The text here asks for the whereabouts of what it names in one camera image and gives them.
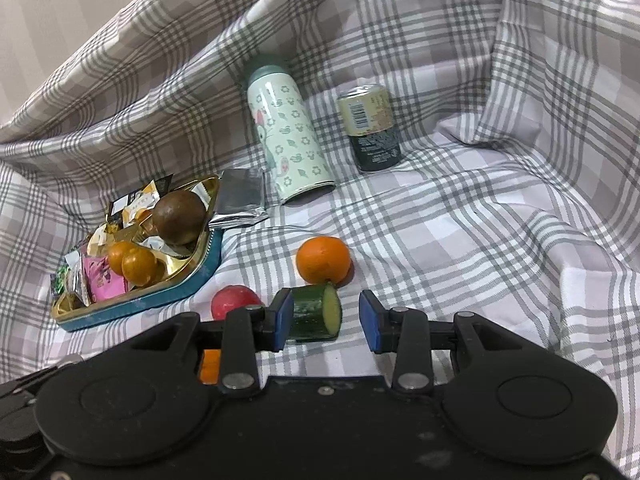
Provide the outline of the kumquat in tin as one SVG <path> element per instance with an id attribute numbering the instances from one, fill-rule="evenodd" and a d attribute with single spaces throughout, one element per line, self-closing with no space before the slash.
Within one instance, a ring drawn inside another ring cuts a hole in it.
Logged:
<path id="1" fill-rule="evenodd" d="M 148 248 L 137 248 L 122 260 L 122 275 L 137 287 L 152 282 L 156 272 L 156 257 Z"/>
<path id="2" fill-rule="evenodd" d="M 111 244 L 110 248 L 108 248 L 107 251 L 107 262 L 111 270 L 115 274 L 122 276 L 122 260 L 124 260 L 126 255 L 136 249 L 136 244 L 126 242 L 126 240 Z"/>

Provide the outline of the silver foil packet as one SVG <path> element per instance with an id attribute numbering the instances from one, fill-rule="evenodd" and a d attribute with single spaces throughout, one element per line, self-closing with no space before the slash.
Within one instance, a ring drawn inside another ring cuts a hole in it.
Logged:
<path id="1" fill-rule="evenodd" d="M 260 169 L 233 168 L 224 170 L 214 213 L 208 222 L 211 230 L 226 230 L 254 226 L 268 218 L 265 177 Z"/>

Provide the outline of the teal gold snack tin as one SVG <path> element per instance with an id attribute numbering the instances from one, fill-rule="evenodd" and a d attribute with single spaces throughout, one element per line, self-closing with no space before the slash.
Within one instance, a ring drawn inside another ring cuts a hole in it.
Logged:
<path id="1" fill-rule="evenodd" d="M 197 292 L 220 263 L 216 176 L 168 188 L 156 179 L 122 197 L 52 278 L 54 322 L 74 332 L 166 306 Z"/>

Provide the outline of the kumquat right in tin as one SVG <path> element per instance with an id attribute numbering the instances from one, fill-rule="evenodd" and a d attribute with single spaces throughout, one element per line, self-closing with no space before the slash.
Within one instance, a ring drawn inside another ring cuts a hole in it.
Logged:
<path id="1" fill-rule="evenodd" d="M 122 260 L 122 275 L 137 287 L 152 282 L 156 272 L 156 257 L 148 248 L 137 248 Z"/>

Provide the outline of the white green cartoon bottle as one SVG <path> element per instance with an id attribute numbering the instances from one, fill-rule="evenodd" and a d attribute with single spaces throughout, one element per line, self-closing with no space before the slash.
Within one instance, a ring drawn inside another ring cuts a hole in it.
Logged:
<path id="1" fill-rule="evenodd" d="M 335 184 L 296 81 L 283 58 L 257 55 L 245 67 L 250 114 L 281 203 Z"/>

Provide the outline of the small orange mandarin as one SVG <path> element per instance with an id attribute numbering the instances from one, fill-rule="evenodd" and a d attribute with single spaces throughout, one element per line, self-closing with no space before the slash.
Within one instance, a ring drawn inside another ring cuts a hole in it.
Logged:
<path id="1" fill-rule="evenodd" d="M 344 242 L 333 236 L 313 237 L 299 247 L 295 257 L 298 274 L 309 284 L 344 282 L 352 258 Z"/>

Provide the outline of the large orange mandarin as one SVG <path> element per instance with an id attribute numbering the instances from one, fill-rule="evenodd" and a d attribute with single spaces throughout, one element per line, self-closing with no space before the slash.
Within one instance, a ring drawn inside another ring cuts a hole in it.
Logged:
<path id="1" fill-rule="evenodd" d="M 217 349 L 205 350 L 198 377 L 205 385 L 216 385 L 219 379 L 221 351 Z"/>

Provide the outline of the red radish upper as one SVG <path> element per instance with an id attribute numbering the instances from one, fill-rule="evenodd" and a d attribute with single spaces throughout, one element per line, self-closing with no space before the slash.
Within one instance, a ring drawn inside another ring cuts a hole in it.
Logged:
<path id="1" fill-rule="evenodd" d="M 244 285 L 228 285 L 218 290 L 210 303 L 214 321 L 223 321 L 227 313 L 247 306 L 262 306 L 264 303 L 256 292 Z"/>

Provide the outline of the plaid bed sheet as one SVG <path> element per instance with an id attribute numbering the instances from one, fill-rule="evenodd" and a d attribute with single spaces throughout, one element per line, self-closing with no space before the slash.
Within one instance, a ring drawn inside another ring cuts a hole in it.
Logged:
<path id="1" fill-rule="evenodd" d="M 288 61 L 335 188 L 224 236 L 191 298 L 69 334 L 50 275 L 107 206 L 171 174 L 260 167 L 245 64 Z M 401 161 L 361 171 L 337 98 L 382 84 Z M 1 0 L 1 376 L 94 356 L 243 284 L 300 283 L 344 240 L 337 340 L 262 354 L 262 376 L 386 373 L 358 296 L 471 310 L 604 378 L 608 455 L 639 474 L 639 0 Z"/>

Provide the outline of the black snack packet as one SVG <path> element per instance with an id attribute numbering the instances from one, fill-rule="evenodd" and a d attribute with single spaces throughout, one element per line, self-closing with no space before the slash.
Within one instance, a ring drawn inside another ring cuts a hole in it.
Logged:
<path id="1" fill-rule="evenodd" d="M 158 192 L 160 192 L 160 198 L 162 198 L 169 191 L 170 184 L 172 181 L 172 175 L 168 174 L 167 176 L 163 176 L 153 180 L 156 182 Z M 122 210 L 128 204 L 130 204 L 141 191 L 142 191 L 142 188 L 139 188 L 137 191 L 129 192 L 124 196 L 119 197 L 117 200 L 113 200 L 111 202 L 111 205 L 108 206 L 107 208 L 106 221 L 109 224 L 117 224 L 118 226 L 122 226 Z M 138 219 L 136 222 L 140 222 L 143 219 L 143 215 L 149 211 L 150 210 L 142 211 L 141 218 Z"/>

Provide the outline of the pink snack packet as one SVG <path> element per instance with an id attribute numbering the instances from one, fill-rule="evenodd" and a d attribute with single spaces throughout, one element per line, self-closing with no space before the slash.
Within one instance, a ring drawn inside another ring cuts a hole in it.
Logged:
<path id="1" fill-rule="evenodd" d="M 128 292 L 126 280 L 111 269 L 106 257 L 82 258 L 82 270 L 94 304 L 111 300 Z"/>

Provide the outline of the clear dried fruit packet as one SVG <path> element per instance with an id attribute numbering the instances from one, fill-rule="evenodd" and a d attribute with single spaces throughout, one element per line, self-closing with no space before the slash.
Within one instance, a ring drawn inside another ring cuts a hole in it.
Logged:
<path id="1" fill-rule="evenodd" d="M 92 304 L 92 298 L 84 269 L 85 256 L 85 248 L 78 247 L 64 257 L 68 267 L 65 278 L 65 291 L 76 296 L 84 307 L 89 307 Z"/>

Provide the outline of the brown round fruit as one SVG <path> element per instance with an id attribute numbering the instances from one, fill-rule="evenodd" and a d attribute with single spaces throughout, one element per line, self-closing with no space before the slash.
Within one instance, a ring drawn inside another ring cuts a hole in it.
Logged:
<path id="1" fill-rule="evenodd" d="M 203 229 L 206 208 L 193 192 L 177 190 L 166 194 L 155 205 L 152 220 L 157 234 L 171 245 L 194 242 Z"/>

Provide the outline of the kumquat left in tin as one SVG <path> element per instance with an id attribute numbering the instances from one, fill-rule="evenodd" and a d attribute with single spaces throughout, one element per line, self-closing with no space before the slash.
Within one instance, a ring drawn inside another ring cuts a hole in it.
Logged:
<path id="1" fill-rule="evenodd" d="M 107 251 L 107 262 L 111 270 L 115 274 L 122 276 L 122 260 L 124 260 L 126 255 L 136 249 L 136 244 L 126 242 L 126 240 L 111 244 L 110 248 L 108 248 Z"/>

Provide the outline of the green beige drink can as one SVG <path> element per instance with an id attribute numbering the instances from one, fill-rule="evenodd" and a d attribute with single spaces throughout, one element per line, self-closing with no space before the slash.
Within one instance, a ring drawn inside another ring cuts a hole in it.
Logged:
<path id="1" fill-rule="evenodd" d="M 380 171 L 401 161 L 390 92 L 382 84 L 363 84 L 342 92 L 337 105 L 361 171 Z"/>

